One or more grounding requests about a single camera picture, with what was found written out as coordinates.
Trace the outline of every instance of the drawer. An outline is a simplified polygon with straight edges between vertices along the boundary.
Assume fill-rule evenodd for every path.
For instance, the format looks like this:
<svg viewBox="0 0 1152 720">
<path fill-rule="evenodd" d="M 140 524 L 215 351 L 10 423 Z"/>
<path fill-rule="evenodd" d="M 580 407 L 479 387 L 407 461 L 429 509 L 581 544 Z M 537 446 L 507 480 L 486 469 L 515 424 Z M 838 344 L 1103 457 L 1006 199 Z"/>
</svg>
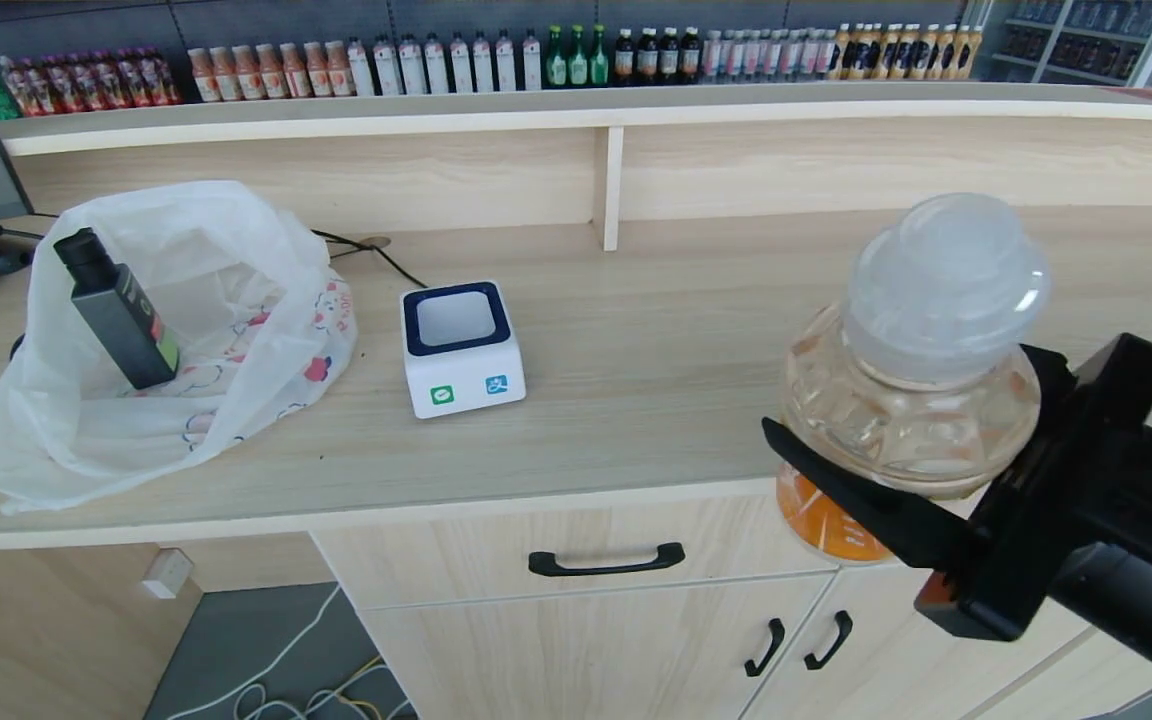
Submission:
<svg viewBox="0 0 1152 720">
<path fill-rule="evenodd" d="M 369 578 L 351 589 L 356 607 L 835 568 L 786 525 L 771 482 L 758 495 L 317 530 L 314 540 L 338 577 Z"/>
</svg>

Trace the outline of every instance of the black bottle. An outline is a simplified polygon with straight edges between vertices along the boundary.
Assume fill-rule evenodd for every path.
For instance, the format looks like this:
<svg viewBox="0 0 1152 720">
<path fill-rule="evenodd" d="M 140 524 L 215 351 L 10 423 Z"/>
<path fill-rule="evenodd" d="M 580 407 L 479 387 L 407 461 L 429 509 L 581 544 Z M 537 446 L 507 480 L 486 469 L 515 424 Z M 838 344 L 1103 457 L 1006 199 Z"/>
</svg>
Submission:
<svg viewBox="0 0 1152 720">
<path fill-rule="evenodd" d="M 55 250 L 74 276 L 74 306 L 132 387 L 143 389 L 174 378 L 180 365 L 177 343 L 132 271 L 109 259 L 91 228 L 56 241 Z"/>
</svg>

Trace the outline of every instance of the printed plastic bag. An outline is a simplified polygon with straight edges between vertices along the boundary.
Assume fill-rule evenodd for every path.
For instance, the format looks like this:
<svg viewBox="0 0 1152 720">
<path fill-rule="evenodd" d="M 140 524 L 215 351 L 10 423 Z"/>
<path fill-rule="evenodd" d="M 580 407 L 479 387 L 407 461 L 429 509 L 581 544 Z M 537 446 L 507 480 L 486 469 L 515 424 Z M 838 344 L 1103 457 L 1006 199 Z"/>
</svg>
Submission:
<svg viewBox="0 0 1152 720">
<path fill-rule="evenodd" d="M 84 227 L 177 336 L 174 381 L 134 389 L 74 309 L 73 275 L 52 245 Z M 0 378 L 1 509 L 63 509 L 136 487 L 313 404 L 358 336 L 328 260 L 305 225 L 237 182 L 67 210 L 38 243 L 26 340 Z"/>
</svg>

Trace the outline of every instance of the black cable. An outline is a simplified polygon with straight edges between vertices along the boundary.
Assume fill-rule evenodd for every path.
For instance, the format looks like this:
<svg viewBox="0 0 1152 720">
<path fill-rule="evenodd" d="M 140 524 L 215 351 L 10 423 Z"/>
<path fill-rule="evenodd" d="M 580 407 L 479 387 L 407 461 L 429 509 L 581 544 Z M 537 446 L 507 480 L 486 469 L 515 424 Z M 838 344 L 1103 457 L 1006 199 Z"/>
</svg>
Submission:
<svg viewBox="0 0 1152 720">
<path fill-rule="evenodd" d="M 357 240 L 349 240 L 348 237 L 340 237 L 335 233 L 318 232 L 314 228 L 310 228 L 310 232 L 312 232 L 313 234 L 316 234 L 316 236 L 319 236 L 319 237 L 328 241 L 329 243 L 334 243 L 334 245 L 347 245 L 347 247 L 349 247 L 349 250 L 346 250 L 343 252 L 338 252 L 338 253 L 333 255 L 332 256 L 333 259 L 344 258 L 344 256 L 347 256 L 347 255 L 354 255 L 355 252 L 376 252 L 376 253 L 380 255 L 381 258 L 385 259 L 385 263 L 388 263 L 389 266 L 392 266 L 394 270 L 396 270 L 400 275 L 402 275 L 403 278 L 407 278 L 408 281 L 411 281 L 412 285 L 415 285 L 416 287 L 420 287 L 420 288 L 429 288 L 429 285 L 423 283 L 419 279 L 416 278 L 416 275 L 414 275 L 411 273 L 408 273 L 407 270 L 404 270 L 402 265 L 399 265 L 397 262 L 394 260 L 393 258 L 391 258 L 389 255 L 388 255 L 388 252 L 385 252 L 384 250 L 381 250 L 380 247 L 370 245 L 366 242 L 358 242 Z"/>
</svg>

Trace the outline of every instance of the black drawer handle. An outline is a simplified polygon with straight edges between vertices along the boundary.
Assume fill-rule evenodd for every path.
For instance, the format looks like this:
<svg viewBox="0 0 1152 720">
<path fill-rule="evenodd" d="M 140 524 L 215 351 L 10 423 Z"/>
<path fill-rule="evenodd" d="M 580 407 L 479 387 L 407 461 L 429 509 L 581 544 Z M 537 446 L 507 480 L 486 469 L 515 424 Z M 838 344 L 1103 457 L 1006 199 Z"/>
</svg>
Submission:
<svg viewBox="0 0 1152 720">
<path fill-rule="evenodd" d="M 563 568 L 553 552 L 532 552 L 526 555 L 526 568 L 547 578 L 575 578 L 577 575 L 619 575 L 621 573 L 646 573 L 673 568 L 684 561 L 681 541 L 658 544 L 657 559 L 638 564 L 609 564 L 607 568 Z"/>
<path fill-rule="evenodd" d="M 838 652 L 838 649 L 842 647 L 842 643 L 846 642 L 847 635 L 851 634 L 851 615 L 847 615 L 847 611 L 838 611 L 833 614 L 833 621 L 838 623 L 838 638 L 833 641 L 832 646 L 829 646 L 829 652 L 824 653 L 823 659 L 817 660 L 814 652 L 809 652 L 804 657 L 803 662 L 808 666 L 809 670 L 819 670 L 828 662 L 833 653 Z"/>
<path fill-rule="evenodd" d="M 763 674 L 763 670 L 767 669 L 767 664 L 772 661 L 772 657 L 776 654 L 776 651 L 781 649 L 781 643 L 785 642 L 785 623 L 781 623 L 780 617 L 773 617 L 767 623 L 767 629 L 772 630 L 772 644 L 767 647 L 767 654 L 763 657 L 763 661 L 755 665 L 753 660 L 745 660 L 745 674 L 750 679 L 756 679 Z"/>
</svg>

